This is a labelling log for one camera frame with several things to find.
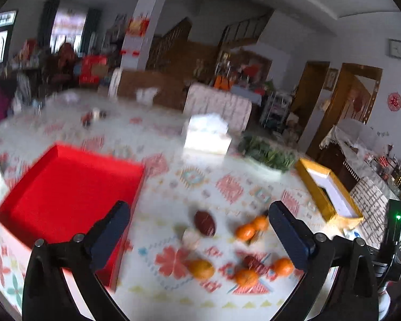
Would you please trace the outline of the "orange mandarin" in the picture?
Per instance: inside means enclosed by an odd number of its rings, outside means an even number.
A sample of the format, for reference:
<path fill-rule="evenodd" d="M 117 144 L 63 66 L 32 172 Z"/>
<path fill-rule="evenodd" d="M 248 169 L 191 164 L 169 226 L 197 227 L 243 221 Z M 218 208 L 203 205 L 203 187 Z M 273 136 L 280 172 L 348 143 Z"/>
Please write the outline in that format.
<path fill-rule="evenodd" d="M 187 263 L 187 269 L 190 274 L 198 280 L 208 280 L 215 273 L 215 268 L 212 263 L 204 259 L 189 261 L 189 263 Z"/>
<path fill-rule="evenodd" d="M 235 238 L 244 242 L 251 240 L 255 234 L 256 228 L 251 223 L 240 225 L 234 232 Z"/>
<path fill-rule="evenodd" d="M 260 215 L 255 217 L 252 220 L 251 224 L 253 225 L 256 231 L 265 231 L 269 228 L 269 220 L 265 215 Z"/>
<path fill-rule="evenodd" d="M 259 280 L 259 275 L 254 270 L 240 269 L 234 273 L 234 282 L 241 288 L 252 288 Z"/>
<path fill-rule="evenodd" d="M 282 257 L 276 260 L 272 265 L 272 270 L 278 277 L 287 277 L 292 274 L 295 267 L 288 257 Z"/>

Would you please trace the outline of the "red shallow tray box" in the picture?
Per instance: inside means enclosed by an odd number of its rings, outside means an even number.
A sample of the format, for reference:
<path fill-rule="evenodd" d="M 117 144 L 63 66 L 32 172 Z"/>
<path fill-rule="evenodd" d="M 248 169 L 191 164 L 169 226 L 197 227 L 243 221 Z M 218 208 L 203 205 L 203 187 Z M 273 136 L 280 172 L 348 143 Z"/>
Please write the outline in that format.
<path fill-rule="evenodd" d="M 38 238 L 58 243 L 86 233 L 117 201 L 134 210 L 144 179 L 138 162 L 55 144 L 1 202 L 1 236 L 27 268 Z"/>

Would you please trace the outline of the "small dark fruits cluster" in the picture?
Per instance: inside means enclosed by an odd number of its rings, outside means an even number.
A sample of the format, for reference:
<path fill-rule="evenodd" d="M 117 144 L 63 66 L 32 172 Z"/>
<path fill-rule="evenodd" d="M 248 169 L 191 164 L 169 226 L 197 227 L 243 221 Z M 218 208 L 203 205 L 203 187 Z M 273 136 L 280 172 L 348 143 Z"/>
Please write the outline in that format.
<path fill-rule="evenodd" d="M 81 123 L 84 128 L 91 126 L 92 122 L 100 119 L 104 119 L 107 116 L 107 112 L 103 109 L 93 108 L 88 113 L 81 117 Z"/>

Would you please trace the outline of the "wall clock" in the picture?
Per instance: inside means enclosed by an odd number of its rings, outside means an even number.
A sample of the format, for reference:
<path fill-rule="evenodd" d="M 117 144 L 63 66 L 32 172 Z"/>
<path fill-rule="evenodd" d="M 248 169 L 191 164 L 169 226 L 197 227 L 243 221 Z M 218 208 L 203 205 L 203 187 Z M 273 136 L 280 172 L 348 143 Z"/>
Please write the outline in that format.
<path fill-rule="evenodd" d="M 401 60 L 401 40 L 388 39 L 388 56 Z"/>

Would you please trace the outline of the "dark red jujube date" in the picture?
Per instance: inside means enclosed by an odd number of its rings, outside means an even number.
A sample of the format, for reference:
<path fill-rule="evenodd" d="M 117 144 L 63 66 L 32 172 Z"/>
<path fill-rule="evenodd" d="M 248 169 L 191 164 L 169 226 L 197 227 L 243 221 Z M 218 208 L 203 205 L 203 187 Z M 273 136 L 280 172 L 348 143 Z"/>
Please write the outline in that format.
<path fill-rule="evenodd" d="M 242 263 L 247 269 L 256 272 L 260 276 L 266 275 L 269 270 L 267 266 L 265 266 L 263 263 L 261 263 L 257 258 L 255 258 L 252 255 L 247 255 L 242 260 Z"/>
<path fill-rule="evenodd" d="M 198 231 L 204 236 L 212 237 L 216 233 L 214 218 L 206 211 L 198 210 L 195 213 L 194 224 Z"/>

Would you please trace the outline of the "white tissue box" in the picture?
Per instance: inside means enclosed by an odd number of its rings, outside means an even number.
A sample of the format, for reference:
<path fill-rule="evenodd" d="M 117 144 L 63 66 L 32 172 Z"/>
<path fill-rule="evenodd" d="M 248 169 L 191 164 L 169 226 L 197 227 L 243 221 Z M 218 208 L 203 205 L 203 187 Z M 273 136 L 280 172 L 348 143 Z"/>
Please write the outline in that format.
<path fill-rule="evenodd" d="M 232 137 L 229 124 L 218 114 L 195 114 L 184 124 L 184 148 L 191 151 L 225 155 Z"/>

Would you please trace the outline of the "red gift box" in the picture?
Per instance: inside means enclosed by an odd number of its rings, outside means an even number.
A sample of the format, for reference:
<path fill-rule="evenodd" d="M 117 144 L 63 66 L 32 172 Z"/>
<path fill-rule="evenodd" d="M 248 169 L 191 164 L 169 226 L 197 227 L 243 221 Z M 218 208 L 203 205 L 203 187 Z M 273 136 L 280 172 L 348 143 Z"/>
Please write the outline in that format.
<path fill-rule="evenodd" d="M 80 85 L 97 85 L 109 73 L 108 57 L 105 55 L 87 55 L 82 58 Z"/>

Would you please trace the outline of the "red wall calendar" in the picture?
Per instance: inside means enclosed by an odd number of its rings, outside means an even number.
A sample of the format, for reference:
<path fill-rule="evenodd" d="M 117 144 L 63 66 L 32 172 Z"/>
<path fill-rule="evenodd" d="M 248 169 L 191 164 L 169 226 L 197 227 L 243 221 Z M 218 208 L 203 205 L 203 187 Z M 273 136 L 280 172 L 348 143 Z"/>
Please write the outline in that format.
<path fill-rule="evenodd" d="M 130 55 L 132 57 L 138 57 L 140 55 L 149 23 L 150 18 L 147 15 L 141 14 L 138 17 L 131 18 L 129 25 L 126 28 L 124 41 L 120 51 L 122 56 Z"/>

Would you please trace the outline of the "plate of green vegetables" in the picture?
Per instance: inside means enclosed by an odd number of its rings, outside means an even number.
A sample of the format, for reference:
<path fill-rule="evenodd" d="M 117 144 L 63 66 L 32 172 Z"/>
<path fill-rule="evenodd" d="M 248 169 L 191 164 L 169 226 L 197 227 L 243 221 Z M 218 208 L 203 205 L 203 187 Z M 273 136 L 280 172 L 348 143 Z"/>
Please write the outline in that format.
<path fill-rule="evenodd" d="M 287 172 L 296 162 L 292 151 L 285 151 L 259 136 L 244 136 L 237 150 L 245 158 L 250 158 L 262 166 Z"/>

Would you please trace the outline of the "brown covered chair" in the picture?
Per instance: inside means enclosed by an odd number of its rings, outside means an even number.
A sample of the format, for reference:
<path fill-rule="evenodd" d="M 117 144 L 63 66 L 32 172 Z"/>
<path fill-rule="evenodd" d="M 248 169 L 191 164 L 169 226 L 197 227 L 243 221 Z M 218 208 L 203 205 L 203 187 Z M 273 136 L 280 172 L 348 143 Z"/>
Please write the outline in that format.
<path fill-rule="evenodd" d="M 136 99 L 138 90 L 157 89 L 153 104 L 182 111 L 187 97 L 184 82 L 157 71 L 114 70 L 109 97 Z"/>

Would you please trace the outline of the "white patterned chair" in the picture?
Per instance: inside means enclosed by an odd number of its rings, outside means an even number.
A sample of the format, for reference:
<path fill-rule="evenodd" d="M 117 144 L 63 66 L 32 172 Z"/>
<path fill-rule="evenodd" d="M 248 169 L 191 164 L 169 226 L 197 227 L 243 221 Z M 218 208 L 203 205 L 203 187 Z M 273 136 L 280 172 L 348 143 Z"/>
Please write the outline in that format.
<path fill-rule="evenodd" d="M 249 99 L 194 83 L 189 87 L 187 98 L 183 108 L 183 114 L 187 117 L 195 114 L 217 114 L 225 122 L 232 132 L 245 131 L 252 110 Z"/>

